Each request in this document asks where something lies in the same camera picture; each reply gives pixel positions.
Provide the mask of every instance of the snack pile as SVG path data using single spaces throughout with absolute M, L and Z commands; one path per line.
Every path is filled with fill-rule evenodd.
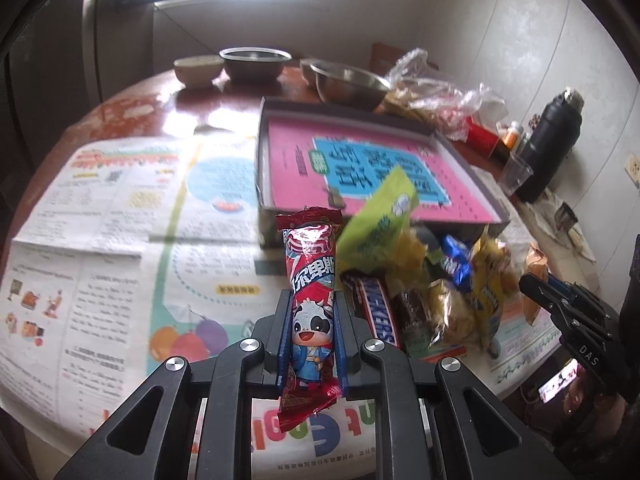
M 412 227 L 409 216 L 417 203 L 414 184 L 396 167 L 344 228 L 339 210 L 315 207 L 277 217 L 293 291 L 281 431 L 339 395 L 333 372 L 334 284 L 344 289 L 353 313 L 367 320 L 374 337 L 410 357 L 436 362 L 463 355 L 469 346 L 497 356 L 492 338 L 504 303 L 519 294 L 519 277 L 548 272 L 537 247 L 523 269 L 513 269 L 508 246 L 491 238 L 488 228 L 468 245 Z M 524 307 L 532 324 L 537 311 Z

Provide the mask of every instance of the electrical outlet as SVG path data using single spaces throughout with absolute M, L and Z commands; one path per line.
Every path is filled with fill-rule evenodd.
M 634 181 L 636 187 L 640 187 L 640 158 L 637 158 L 633 153 L 629 155 L 626 160 L 625 171 L 631 180 Z

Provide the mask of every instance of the snickers bar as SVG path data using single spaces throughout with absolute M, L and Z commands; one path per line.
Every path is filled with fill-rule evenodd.
M 349 289 L 356 316 L 369 322 L 373 337 L 400 348 L 400 336 L 383 280 L 349 273 L 342 276 L 342 283 Z

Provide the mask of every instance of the newspaper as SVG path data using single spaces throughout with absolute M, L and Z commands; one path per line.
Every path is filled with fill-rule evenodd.
M 74 154 L 15 237 L 2 279 L 5 410 L 71 454 L 166 357 L 217 355 L 274 312 L 288 283 L 282 250 L 258 245 L 254 156 L 254 137 L 223 132 Z M 517 308 L 505 312 L 497 358 L 465 358 L 499 396 L 558 339 L 545 313 L 531 328 Z M 288 433 L 277 407 L 254 400 L 254 478 L 375 468 L 373 401 L 341 399 Z

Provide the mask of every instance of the round wooden table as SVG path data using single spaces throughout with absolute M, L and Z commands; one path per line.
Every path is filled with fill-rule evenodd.
M 145 79 L 114 95 L 69 126 L 29 182 L 15 211 L 2 253 L 6 266 L 12 238 L 60 169 L 78 148 L 96 140 L 123 137 L 189 137 L 199 131 L 225 129 L 255 135 L 260 103 L 265 96 L 316 103 L 320 98 L 307 86 L 299 68 L 285 67 L 273 84 L 239 85 L 223 72 L 210 88 L 187 90 L 173 71 Z M 462 156 L 475 166 L 491 171 L 489 163 L 463 143 L 456 142 Z

